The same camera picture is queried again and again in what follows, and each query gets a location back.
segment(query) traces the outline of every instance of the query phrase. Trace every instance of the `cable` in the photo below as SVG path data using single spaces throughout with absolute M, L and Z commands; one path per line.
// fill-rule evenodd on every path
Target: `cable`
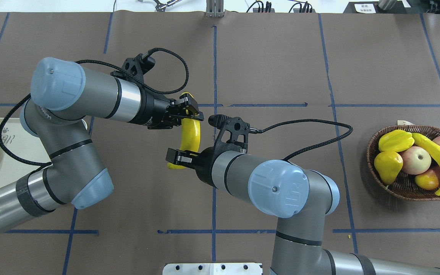
M 110 63 L 107 63 L 107 62 L 104 62 L 104 61 L 91 60 L 91 59 L 79 60 L 79 61 L 76 61 L 76 63 L 77 64 L 93 63 L 93 64 L 100 64 L 100 65 L 103 65 L 103 66 L 108 66 L 110 68 L 114 68 L 115 70 L 119 71 L 120 73 L 123 73 L 124 75 L 127 75 L 131 79 L 135 80 L 135 82 L 137 82 L 138 84 L 140 84 L 140 85 L 144 86 L 145 88 L 149 89 L 151 92 L 155 92 L 156 94 L 174 94 L 174 93 L 179 92 L 182 89 L 184 89 L 186 87 L 186 85 L 188 84 L 188 80 L 189 80 L 189 70 L 188 70 L 188 65 L 186 64 L 186 61 L 179 54 L 177 54 L 177 53 L 175 53 L 175 52 L 173 52 L 171 50 L 164 49 L 164 48 L 153 48 L 153 49 L 150 49 L 147 52 L 147 55 L 145 55 L 145 56 L 150 56 L 154 52 L 165 52 L 165 53 L 171 54 L 172 56 L 175 56 L 176 58 L 178 58 L 182 62 L 182 64 L 184 65 L 185 72 L 186 72 L 186 79 L 184 80 L 184 83 L 183 83 L 183 85 L 181 87 L 179 87 L 179 88 L 177 88 L 175 90 L 172 90 L 172 91 L 167 91 L 167 92 L 158 91 L 158 90 L 150 87 L 149 85 L 143 83 L 142 81 L 138 80 L 138 78 L 136 78 L 135 76 L 131 75 L 130 73 L 122 70 L 122 68 L 120 68 L 120 67 L 118 67 L 116 65 L 113 65 L 113 64 L 110 64 Z
M 25 160 L 23 158 L 18 157 L 17 155 L 15 155 L 13 152 L 11 152 L 3 143 L 3 139 L 2 139 L 2 133 L 3 133 L 3 128 L 5 127 L 5 124 L 7 123 L 7 121 L 9 120 L 9 118 L 11 117 L 11 115 L 13 115 L 15 113 L 15 111 L 20 108 L 28 99 L 30 99 L 31 95 L 28 94 L 27 96 L 25 96 L 21 101 L 19 101 L 10 111 L 9 113 L 7 113 L 7 115 L 5 116 L 5 118 L 3 118 L 3 120 L 1 121 L 0 124 L 0 147 L 1 149 L 7 153 L 7 155 L 9 155 L 11 158 L 14 158 L 15 160 L 19 161 L 19 162 L 23 162 L 24 164 L 29 164 L 29 165 L 35 165 L 38 167 L 42 167 L 42 169 L 44 167 L 47 167 L 49 165 L 52 164 L 52 162 L 32 162 L 31 160 Z
M 116 65 L 113 65 L 113 64 L 110 64 L 110 63 L 107 63 L 107 62 L 104 62 L 104 61 L 91 60 L 91 59 L 79 60 L 79 61 L 76 61 L 76 63 L 77 63 L 77 64 L 82 64 L 82 63 L 94 63 L 94 64 L 100 64 L 100 65 L 108 66 L 108 67 L 110 67 L 110 68 L 114 68 L 115 70 L 120 71 L 121 73 L 123 73 L 123 74 L 125 74 L 125 75 L 131 77 L 131 79 L 135 80 L 135 81 L 136 81 L 137 83 L 139 83 L 140 85 L 143 85 L 144 87 L 146 87 L 146 88 L 149 89 L 150 91 L 155 92 L 155 93 L 157 93 L 157 94 L 174 94 L 175 92 L 179 92 L 179 91 L 181 91 L 182 89 L 184 89 L 184 88 L 186 87 L 186 84 L 188 84 L 188 79 L 189 79 L 189 70 L 188 70 L 188 65 L 186 64 L 186 61 L 185 61 L 182 57 L 180 57 L 177 53 L 175 53 L 175 52 L 173 52 L 173 51 L 170 51 L 170 50 L 168 50 L 168 49 L 164 49 L 164 48 L 153 48 L 153 49 L 150 49 L 150 50 L 147 51 L 147 55 L 146 55 L 146 57 L 151 56 L 154 52 L 166 52 L 166 53 L 168 53 L 168 54 L 171 54 L 171 55 L 177 57 L 177 58 L 183 63 L 183 65 L 184 65 L 184 69 L 186 70 L 186 79 L 185 79 L 185 81 L 184 81 L 184 84 L 183 84 L 181 87 L 179 87 L 178 89 L 175 89 L 175 90 L 173 90 L 173 91 L 169 91 L 169 92 L 161 92 L 161 91 L 158 91 L 158 90 L 156 90 L 156 89 L 150 87 L 149 85 L 143 83 L 142 81 L 138 80 L 135 76 L 133 76 L 133 75 L 131 75 L 130 73 L 128 73 L 128 72 L 122 70 L 122 68 L 120 68 L 120 67 L 118 67 L 118 66 L 116 66 Z M 9 118 L 10 118 L 10 117 L 16 112 L 16 110 L 17 110 L 18 108 L 20 108 L 21 106 L 23 106 L 23 104 L 24 104 L 26 101 L 28 101 L 29 99 L 31 99 L 31 94 L 28 94 L 28 95 L 25 96 L 23 99 L 21 99 L 21 101 L 19 101 L 19 102 L 13 107 L 13 108 L 11 108 L 11 110 L 7 113 L 7 115 L 5 116 L 5 118 L 3 118 L 3 120 L 1 121 L 1 124 L 0 124 L 0 147 L 1 147 L 1 149 L 2 149 L 7 155 L 9 155 L 11 158 L 14 158 L 15 160 L 17 160 L 17 161 L 19 161 L 19 162 L 22 162 L 22 163 L 24 163 L 24 164 L 28 164 L 28 165 L 35 165 L 35 166 L 40 167 L 39 169 L 37 169 L 37 170 L 34 171 L 34 172 L 37 172 L 37 171 L 40 171 L 40 170 L 44 169 L 45 167 L 51 165 L 52 162 L 46 162 L 46 163 L 43 163 L 43 162 L 32 162 L 31 160 L 26 160 L 26 159 L 20 158 L 20 157 L 18 157 L 17 155 L 15 155 L 13 152 L 11 152 L 11 151 L 5 146 L 5 144 L 3 143 L 3 140 L 2 140 L 2 130 L 3 130 L 3 128 L 5 127 L 5 124 L 8 122 Z
M 336 141 L 340 141 L 341 139 L 345 138 L 346 136 L 350 135 L 353 132 L 353 127 L 351 125 L 340 123 L 340 122 L 335 122 L 335 121 L 330 121 L 330 120 L 316 120 L 316 119 L 312 119 L 312 118 L 309 118 L 309 119 L 306 119 L 306 120 L 290 120 L 290 121 L 285 121 L 285 122 L 274 124 L 274 125 L 272 125 L 270 127 L 267 127 L 266 129 L 263 129 L 263 130 L 259 130 L 259 129 L 255 129 L 255 128 L 252 128 L 251 130 L 255 131 L 253 134 L 262 134 L 264 132 L 267 132 L 267 131 L 269 131 L 269 130 L 275 128 L 275 127 L 281 126 L 281 125 L 288 125 L 288 124 L 300 123 L 300 122 L 319 122 L 319 123 L 325 123 L 325 124 L 332 124 L 332 125 L 337 125 L 337 126 L 341 126 L 341 127 L 346 127 L 349 130 L 347 132 L 345 132 L 344 134 L 341 134 L 340 136 L 337 136 L 337 137 L 335 137 L 333 139 L 329 139 L 328 141 L 317 143 L 317 144 L 315 144 L 313 146 L 308 146 L 308 147 L 302 148 L 302 149 L 300 149 L 298 151 L 295 151 L 295 152 L 291 153 L 290 155 L 287 155 L 283 159 L 286 162 L 289 159 L 291 159 L 291 158 L 293 158 L 293 157 L 295 157 L 297 155 L 300 155 L 301 153 L 304 153 L 304 152 L 307 152 L 309 150 L 313 150 L 313 149 L 316 149 L 316 148 L 319 148 L 319 147 L 322 147 L 322 146 L 326 146 L 326 145 L 334 143 Z
M 297 2 L 291 6 L 291 9 L 290 11 L 288 11 L 288 13 L 290 13 L 296 5 L 300 5 L 300 10 L 302 10 L 302 4 L 300 2 Z
M 252 5 L 250 5 L 250 7 L 247 9 L 246 12 L 249 12 L 249 10 L 257 3 L 257 5 L 259 5 L 259 10 L 258 12 L 260 12 L 261 10 L 264 10 L 264 3 L 262 1 L 255 1 L 254 3 L 252 3 Z

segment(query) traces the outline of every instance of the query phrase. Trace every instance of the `sticker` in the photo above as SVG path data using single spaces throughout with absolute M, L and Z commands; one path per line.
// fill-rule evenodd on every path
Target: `sticker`
M 358 13 L 376 13 L 373 3 L 368 4 L 354 4 L 356 12 Z

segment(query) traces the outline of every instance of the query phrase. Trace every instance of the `banana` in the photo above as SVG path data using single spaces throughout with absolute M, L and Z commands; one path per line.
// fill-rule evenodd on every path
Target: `banana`
M 199 127 L 199 121 L 193 120 L 191 118 L 184 118 L 181 121 L 181 146 L 180 150 L 185 151 L 193 151 L 198 152 L 199 143 L 201 140 L 201 131 Z M 181 165 L 176 165 L 172 163 L 168 163 L 167 167 L 169 169 L 185 169 Z

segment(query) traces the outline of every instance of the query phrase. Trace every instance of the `wicker basket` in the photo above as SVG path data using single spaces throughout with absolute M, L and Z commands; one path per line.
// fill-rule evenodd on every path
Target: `wicker basket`
M 414 183 L 415 176 L 400 172 L 396 177 L 395 182 L 390 186 L 382 183 L 379 179 L 378 173 L 374 168 L 374 158 L 376 158 L 377 154 L 379 153 L 378 141 L 381 136 L 396 129 L 401 129 L 411 133 L 420 133 L 429 139 L 435 139 L 437 136 L 440 136 L 439 128 L 423 125 L 388 126 L 379 130 L 371 137 L 366 150 L 366 162 L 371 175 L 384 190 L 397 198 L 408 201 L 440 201 L 440 196 L 435 195 L 435 191 L 428 191 L 419 188 Z

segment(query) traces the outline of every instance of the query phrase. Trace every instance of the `yellow fruit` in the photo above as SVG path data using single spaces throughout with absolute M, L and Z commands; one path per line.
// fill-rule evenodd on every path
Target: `yellow fruit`
M 403 167 L 403 159 L 397 152 L 381 152 L 374 159 L 374 167 L 378 171 L 381 181 L 390 185 Z
M 414 144 L 412 133 L 396 129 L 384 134 L 378 141 L 378 149 L 381 152 L 402 152 Z
M 191 118 L 184 118 L 181 120 L 181 151 L 193 151 L 198 152 L 199 143 L 201 140 L 201 129 L 199 127 L 199 120 L 193 120 Z M 185 169 L 181 165 L 168 163 L 169 169 Z

